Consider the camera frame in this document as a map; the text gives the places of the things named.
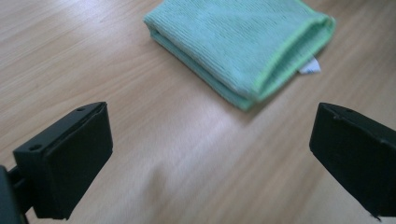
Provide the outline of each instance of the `table surface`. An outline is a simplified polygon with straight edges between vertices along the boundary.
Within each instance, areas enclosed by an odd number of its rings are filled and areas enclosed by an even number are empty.
[[[396,1],[306,0],[337,19],[322,72],[248,112],[149,38],[142,18],[160,2],[1,2],[0,163],[106,101],[114,152],[67,223],[378,223],[308,142],[319,102],[396,129]]]

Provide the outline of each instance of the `black plastic block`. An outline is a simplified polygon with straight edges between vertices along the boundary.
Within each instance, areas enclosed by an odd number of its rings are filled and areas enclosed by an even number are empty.
[[[348,108],[321,103],[310,147],[374,217],[396,216],[396,132]]]
[[[38,217],[69,218],[112,153],[106,103],[78,108],[14,150]]]

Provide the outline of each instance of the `wooden table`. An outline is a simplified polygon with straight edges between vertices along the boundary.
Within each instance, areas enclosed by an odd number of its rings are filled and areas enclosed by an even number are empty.
[[[319,102],[396,129],[396,1],[306,0],[337,19],[322,73],[247,113],[149,38],[142,18],[160,2],[1,2],[0,163],[106,101],[114,153],[67,223],[377,223],[308,142]]]

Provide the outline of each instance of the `white tag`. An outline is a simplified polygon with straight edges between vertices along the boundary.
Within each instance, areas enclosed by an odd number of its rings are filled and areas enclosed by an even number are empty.
[[[300,70],[300,74],[313,74],[320,72],[320,65],[316,58],[312,58],[308,63],[306,63]]]

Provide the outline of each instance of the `folded cloth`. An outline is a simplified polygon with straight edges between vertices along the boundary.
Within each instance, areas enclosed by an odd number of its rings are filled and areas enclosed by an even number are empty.
[[[335,27],[299,0],[164,0],[144,22],[154,40],[243,110],[285,84]]]

